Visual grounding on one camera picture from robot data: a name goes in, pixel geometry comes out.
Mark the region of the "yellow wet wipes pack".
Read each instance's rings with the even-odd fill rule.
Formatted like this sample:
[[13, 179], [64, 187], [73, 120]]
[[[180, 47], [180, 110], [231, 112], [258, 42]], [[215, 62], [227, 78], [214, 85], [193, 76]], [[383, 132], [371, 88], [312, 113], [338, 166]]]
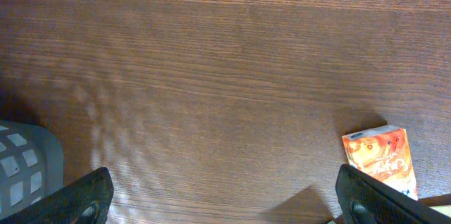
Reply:
[[419, 201], [430, 209], [451, 217], [451, 194], [422, 198]]

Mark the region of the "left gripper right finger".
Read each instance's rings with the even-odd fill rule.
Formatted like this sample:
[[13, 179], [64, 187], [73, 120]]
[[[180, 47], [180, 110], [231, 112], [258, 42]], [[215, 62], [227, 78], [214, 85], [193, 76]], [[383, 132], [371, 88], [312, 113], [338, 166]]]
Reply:
[[345, 224], [450, 224], [450, 217], [349, 164], [341, 165], [335, 191]]

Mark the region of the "orange Kleenex tissue pack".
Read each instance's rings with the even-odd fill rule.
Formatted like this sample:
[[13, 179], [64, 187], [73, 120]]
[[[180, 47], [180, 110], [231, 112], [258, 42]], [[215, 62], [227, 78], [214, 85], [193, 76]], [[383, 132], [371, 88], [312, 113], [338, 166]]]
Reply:
[[413, 200], [418, 199], [407, 131], [384, 125], [342, 136], [348, 163]]

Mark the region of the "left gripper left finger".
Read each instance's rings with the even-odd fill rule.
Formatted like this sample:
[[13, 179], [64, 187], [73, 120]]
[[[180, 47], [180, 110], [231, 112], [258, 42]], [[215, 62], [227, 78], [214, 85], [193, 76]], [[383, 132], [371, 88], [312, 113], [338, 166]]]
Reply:
[[108, 168], [101, 167], [1, 220], [2, 224], [105, 224], [113, 198]]

